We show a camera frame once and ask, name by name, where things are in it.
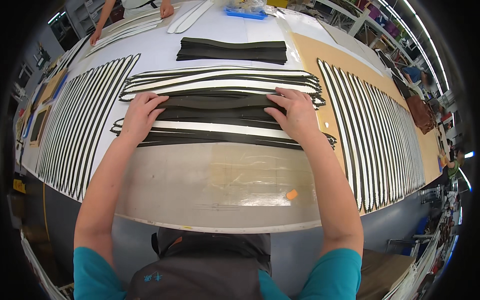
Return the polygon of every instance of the yellow tag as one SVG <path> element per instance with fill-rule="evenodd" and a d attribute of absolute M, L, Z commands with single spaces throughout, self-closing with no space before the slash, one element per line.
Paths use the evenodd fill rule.
<path fill-rule="evenodd" d="M 25 184 L 19 179 L 14 179 L 13 180 L 13 189 L 26 194 Z"/>

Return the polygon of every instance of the gray floor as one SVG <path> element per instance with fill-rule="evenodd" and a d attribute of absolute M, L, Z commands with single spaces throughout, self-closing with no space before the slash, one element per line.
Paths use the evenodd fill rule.
<path fill-rule="evenodd" d="M 45 189 L 48 231 L 59 264 L 72 272 L 73 231 L 80 204 L 48 186 Z M 365 248 L 385 251 L 388 239 L 408 239 L 419 220 L 428 214 L 418 195 L 361 218 Z M 117 274 L 124 286 L 141 267 L 156 260 L 151 235 L 156 226 L 115 217 L 112 229 L 113 255 Z M 289 296 L 297 295 L 317 260 L 322 245 L 322 228 L 275 233 L 272 239 L 273 279 Z"/>

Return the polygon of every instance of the transparent plastic sheet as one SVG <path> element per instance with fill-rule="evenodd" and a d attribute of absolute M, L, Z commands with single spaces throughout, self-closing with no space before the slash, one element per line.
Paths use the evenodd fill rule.
<path fill-rule="evenodd" d="M 298 195 L 289 200 L 286 194 L 293 189 Z M 241 144 L 212 147 L 207 190 L 221 194 L 225 205 L 305 206 L 316 199 L 303 151 Z"/>
<path fill-rule="evenodd" d="M 295 189 L 296 197 L 287 198 Z M 263 233 L 320 225 L 305 153 L 235 143 L 140 147 L 116 214 L 202 232 Z"/>

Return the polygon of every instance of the forearm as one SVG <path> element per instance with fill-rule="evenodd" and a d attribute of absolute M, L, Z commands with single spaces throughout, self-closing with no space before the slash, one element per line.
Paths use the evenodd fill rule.
<path fill-rule="evenodd" d="M 113 140 L 90 180 L 77 217 L 76 232 L 111 233 L 123 175 L 135 147 L 121 137 Z"/>
<path fill-rule="evenodd" d="M 413 82 L 412 82 L 412 79 L 410 78 L 410 75 L 408 75 L 407 73 L 403 73 L 403 74 L 405 75 L 405 78 L 407 79 L 407 81 L 412 84 Z"/>
<path fill-rule="evenodd" d="M 323 134 L 302 145 L 312 168 L 324 229 L 322 254 L 354 244 L 361 254 L 363 229 L 355 198 L 331 145 Z"/>
<path fill-rule="evenodd" d="M 105 23 L 112 12 L 113 6 L 115 5 L 115 0 L 105 0 L 105 4 L 102 8 L 102 13 L 100 14 L 100 19 L 96 25 L 97 28 L 102 29 L 105 26 Z"/>

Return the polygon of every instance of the blue shirt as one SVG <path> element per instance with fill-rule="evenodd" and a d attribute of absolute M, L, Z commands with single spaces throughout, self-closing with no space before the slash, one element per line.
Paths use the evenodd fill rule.
<path fill-rule="evenodd" d="M 421 71 L 416 67 L 405 67 L 402 69 L 403 73 L 408 74 L 413 83 L 421 80 Z"/>
<path fill-rule="evenodd" d="M 360 287 L 361 257 L 351 249 L 335 249 L 323 255 L 308 276 L 299 300 L 355 299 Z M 75 300 L 123 300 L 127 294 L 112 267 L 95 251 L 78 247 L 73 251 Z M 258 271 L 260 292 L 265 300 L 289 299 L 263 270 Z"/>

